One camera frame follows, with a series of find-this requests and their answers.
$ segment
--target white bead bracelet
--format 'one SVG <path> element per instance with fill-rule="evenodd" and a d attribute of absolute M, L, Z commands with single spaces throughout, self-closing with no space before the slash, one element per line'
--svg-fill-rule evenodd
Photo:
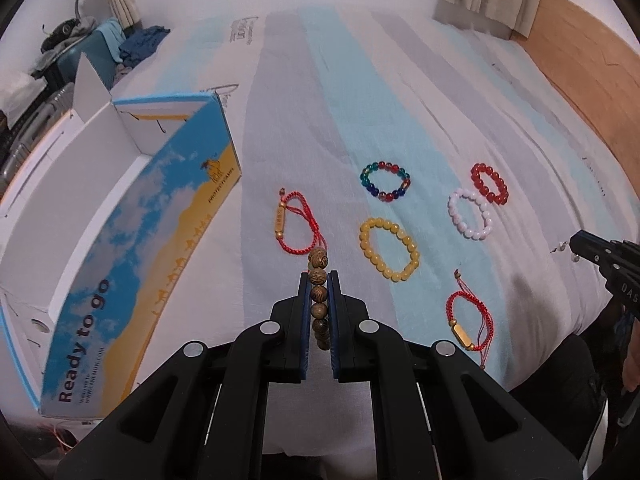
<path fill-rule="evenodd" d="M 482 213 L 482 219 L 484 220 L 484 229 L 481 231 L 474 231 L 469 228 L 466 222 L 463 222 L 462 216 L 458 213 L 458 199 L 466 198 L 470 202 L 475 202 Z M 494 221 L 491 219 L 491 213 L 489 212 L 489 203 L 486 198 L 477 191 L 469 191 L 468 189 L 458 188 L 449 197 L 449 216 L 454 225 L 465 238 L 471 238 L 472 240 L 484 240 L 493 229 Z"/>

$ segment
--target silver screw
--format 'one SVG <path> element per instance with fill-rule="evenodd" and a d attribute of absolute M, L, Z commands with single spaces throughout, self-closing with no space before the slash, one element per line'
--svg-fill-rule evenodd
<path fill-rule="evenodd" d="M 182 349 L 182 352 L 187 357 L 198 357 L 204 351 L 202 343 L 196 343 L 195 341 L 189 343 Z"/>
<path fill-rule="evenodd" d="M 444 357 L 449 357 L 456 352 L 456 346 L 451 341 L 438 341 L 436 352 Z"/>
<path fill-rule="evenodd" d="M 372 319 L 365 319 L 364 321 L 361 321 L 358 326 L 360 327 L 360 330 L 367 334 L 376 333 L 380 328 L 380 325 Z"/>
<path fill-rule="evenodd" d="M 265 321 L 260 325 L 260 332 L 266 335 L 275 334 L 280 330 L 280 325 L 275 321 Z"/>

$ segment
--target striped bed sheet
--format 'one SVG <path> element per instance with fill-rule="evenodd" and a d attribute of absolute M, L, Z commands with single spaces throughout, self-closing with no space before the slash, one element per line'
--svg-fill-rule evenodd
<path fill-rule="evenodd" d="M 242 178 L 180 278 L 139 381 L 185 341 L 230 341 L 296 293 L 306 257 L 284 253 L 273 237 L 281 187 L 306 196 L 343 293 L 407 340 L 452 338 L 444 306 L 460 269 L 493 315 L 487 371 L 506 388 L 585 329 L 610 297 L 594 265 L 552 250 L 579 229 L 638 240 L 638 197 L 622 168 L 516 43 L 419 12 L 312 7 L 219 16 L 172 31 L 112 93 L 212 89 Z M 400 200 L 382 203 L 360 185 L 360 171 L 376 160 L 411 174 Z M 450 193 L 472 187 L 476 162 L 499 171 L 510 191 L 506 206 L 492 208 L 484 242 L 462 237 L 447 213 Z M 380 189 L 398 186 L 382 173 L 372 177 Z M 460 209 L 478 221 L 477 209 Z M 399 223 L 416 241 L 421 264 L 407 282 L 383 279 L 364 258 L 358 231 L 371 216 Z M 306 246 L 310 236 L 303 219 L 287 219 L 289 245 Z M 402 244 L 389 233 L 373 236 L 401 269 Z M 479 326 L 470 304 L 457 303 L 456 318 L 470 332 Z M 265 452 L 374 467 L 368 389 L 335 384 L 329 368 L 328 354 L 312 346 L 308 380 L 271 387 Z"/>

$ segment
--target person's hand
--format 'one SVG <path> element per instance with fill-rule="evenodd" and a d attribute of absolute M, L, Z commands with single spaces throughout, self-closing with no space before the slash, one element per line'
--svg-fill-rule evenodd
<path fill-rule="evenodd" d="M 630 392 L 640 386 L 640 321 L 637 319 L 634 320 L 631 341 L 622 365 L 622 383 Z"/>

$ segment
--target open box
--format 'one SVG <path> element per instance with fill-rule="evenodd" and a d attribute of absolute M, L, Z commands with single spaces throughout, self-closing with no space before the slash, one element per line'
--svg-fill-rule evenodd
<path fill-rule="evenodd" d="M 112 101 L 85 57 L 42 142 L 0 203 L 0 322 L 41 414 L 102 418 L 240 167 L 217 95 Z"/>

